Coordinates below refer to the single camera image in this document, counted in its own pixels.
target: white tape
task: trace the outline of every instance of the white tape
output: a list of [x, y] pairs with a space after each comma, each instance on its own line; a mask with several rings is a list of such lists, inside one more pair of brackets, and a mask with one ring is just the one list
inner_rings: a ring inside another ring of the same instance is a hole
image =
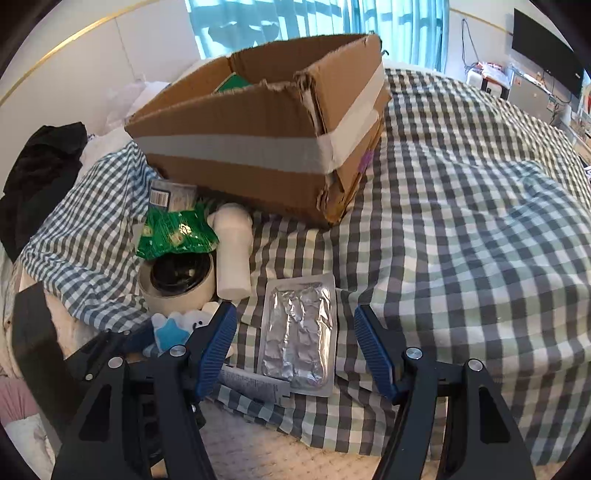
[[195, 134], [134, 138], [144, 154], [215, 160], [295, 173], [339, 168], [378, 119], [374, 104], [384, 86], [380, 63], [334, 131], [316, 138]]

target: small box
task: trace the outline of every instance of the small box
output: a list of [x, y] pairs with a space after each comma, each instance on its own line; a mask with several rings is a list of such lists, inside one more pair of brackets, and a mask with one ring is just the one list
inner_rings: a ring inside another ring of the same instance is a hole
[[[251, 85], [215, 92], [233, 73]], [[379, 37], [321, 35], [214, 59], [126, 130], [167, 179], [328, 226], [354, 197], [388, 101]]]

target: tape roll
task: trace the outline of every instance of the tape roll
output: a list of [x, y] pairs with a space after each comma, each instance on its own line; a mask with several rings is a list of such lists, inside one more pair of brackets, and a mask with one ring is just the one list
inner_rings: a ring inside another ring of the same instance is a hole
[[144, 260], [139, 266], [139, 290], [144, 296], [150, 314], [170, 315], [172, 312], [185, 313], [189, 310], [201, 310], [212, 299], [216, 291], [216, 276], [213, 257], [209, 254], [210, 267], [205, 278], [191, 290], [180, 295], [165, 296], [150, 281], [153, 261]]

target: gingham bedsheet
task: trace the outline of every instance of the gingham bedsheet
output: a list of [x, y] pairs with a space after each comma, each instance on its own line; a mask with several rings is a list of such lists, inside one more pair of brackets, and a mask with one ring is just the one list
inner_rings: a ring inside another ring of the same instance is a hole
[[[564, 460], [591, 416], [591, 191], [558, 130], [455, 80], [388, 71], [386, 131], [343, 222], [329, 231], [254, 212], [251, 281], [237, 355], [256, 365], [267, 279], [332, 272], [338, 296], [329, 398], [290, 408], [218, 386], [226, 408], [314, 447], [380, 455], [395, 408], [377, 392], [352, 328], [369, 303], [409, 345], [483, 359], [534, 463]], [[132, 226], [154, 172], [132, 142], [98, 162], [22, 253], [76, 318], [121, 330], [148, 318]], [[431, 457], [441, 451], [438, 404]]]

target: barcode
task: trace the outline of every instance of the barcode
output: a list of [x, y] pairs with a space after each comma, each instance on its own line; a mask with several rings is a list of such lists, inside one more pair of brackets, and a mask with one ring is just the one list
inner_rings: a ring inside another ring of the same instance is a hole
[[169, 192], [162, 192], [161, 190], [150, 190], [150, 203], [157, 207], [168, 208]]

